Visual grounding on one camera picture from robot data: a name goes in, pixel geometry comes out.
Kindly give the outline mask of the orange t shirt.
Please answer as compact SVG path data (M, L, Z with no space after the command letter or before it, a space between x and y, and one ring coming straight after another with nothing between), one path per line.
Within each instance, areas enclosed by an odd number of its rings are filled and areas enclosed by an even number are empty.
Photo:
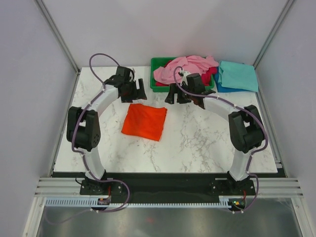
M155 108L143 104L131 104L128 108L121 132L159 141L162 136L167 108Z

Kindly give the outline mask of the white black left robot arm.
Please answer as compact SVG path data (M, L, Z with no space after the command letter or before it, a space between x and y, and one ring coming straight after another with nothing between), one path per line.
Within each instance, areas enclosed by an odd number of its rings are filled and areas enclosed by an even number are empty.
M106 170L98 151L101 140L99 117L117 99L123 103L147 99L143 80L136 80L130 68L118 66L116 73L102 82L100 90L90 101L68 110L66 138L71 142L72 151L81 155L85 175L93 180L91 188L97 194L108 190L108 181L103 179Z

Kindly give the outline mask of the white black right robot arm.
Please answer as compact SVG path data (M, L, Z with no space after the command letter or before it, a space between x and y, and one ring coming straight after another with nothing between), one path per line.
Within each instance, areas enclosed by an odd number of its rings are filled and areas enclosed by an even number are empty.
M214 90L207 90L200 74L180 70L177 73L181 81L170 84L165 99L168 104L187 104L193 102L200 108L211 111L228 122L230 140L235 148L233 164L228 171L227 191L238 194L244 188L243 181L250 176L249 168L255 153L268 145L260 113L256 106L240 107L215 96Z

